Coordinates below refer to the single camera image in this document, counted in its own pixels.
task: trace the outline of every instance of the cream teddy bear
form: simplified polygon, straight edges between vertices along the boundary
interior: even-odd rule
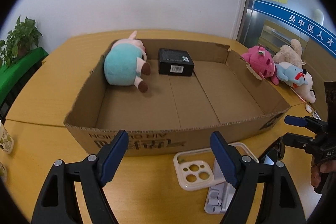
[[[304,65],[305,63],[301,61],[301,55],[302,55],[301,43],[297,39],[292,39],[291,46],[292,47],[288,45],[283,45],[273,57],[273,61],[276,64],[282,62],[288,62],[302,69],[302,65]]]

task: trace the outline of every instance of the wooden table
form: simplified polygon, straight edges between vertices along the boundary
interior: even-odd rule
[[[0,68],[0,119],[2,123],[5,122],[15,98],[42,65],[47,55],[48,53],[42,47],[38,47],[23,58],[16,60],[9,68],[6,65]]]
[[[5,127],[16,144],[12,154],[0,153],[0,161],[8,169],[6,185],[27,218],[32,216],[37,196],[53,162],[56,159],[63,159],[65,162],[80,161],[87,156],[64,128],[63,117],[70,110],[90,68],[97,62],[108,43],[127,37],[128,33],[129,31],[102,33],[101,40],[98,39],[99,42],[94,46],[85,42],[90,40],[88,37],[91,35],[68,40],[46,58],[44,65],[13,104]],[[246,51],[238,42],[210,35],[150,30],[139,31],[138,34],[139,38],[221,42],[229,44],[239,53]],[[83,56],[83,60],[71,61],[71,56],[76,55]],[[279,86],[277,89],[292,106],[289,115],[307,115],[304,105],[289,88]],[[271,130],[243,142],[259,156],[274,140],[290,131],[313,136],[305,128],[284,124],[282,119]],[[161,155],[123,158],[113,181],[104,188],[119,223],[219,223],[221,216],[204,212],[207,189],[187,192],[180,188],[173,157],[174,155]],[[303,150],[286,148],[283,161],[308,217],[320,198],[310,186],[311,156]],[[255,221],[262,189],[263,186],[258,185],[248,223]],[[78,183],[76,192],[84,223],[91,223]]]

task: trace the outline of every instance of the pig ear on plush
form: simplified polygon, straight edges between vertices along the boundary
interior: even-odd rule
[[[262,79],[265,79],[265,76],[264,76],[261,72],[259,72],[258,75],[259,75]]]
[[[135,39],[135,37],[137,36],[137,31],[132,32],[132,34],[129,36],[128,39]]]

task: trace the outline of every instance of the black box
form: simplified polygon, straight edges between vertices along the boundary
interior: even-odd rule
[[[194,71],[194,62],[186,51],[159,49],[159,74],[191,76]]]

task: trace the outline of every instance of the light blue plush toy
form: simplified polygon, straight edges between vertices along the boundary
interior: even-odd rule
[[[298,88],[302,85],[308,85],[305,80],[303,69],[300,69],[291,63],[281,62],[275,64],[277,67],[277,77],[292,88]]]
[[[135,85],[141,92],[148,90],[148,85],[140,78],[141,73],[151,74],[145,47],[135,39],[134,31],[128,39],[116,41],[104,61],[104,74],[110,85]]]

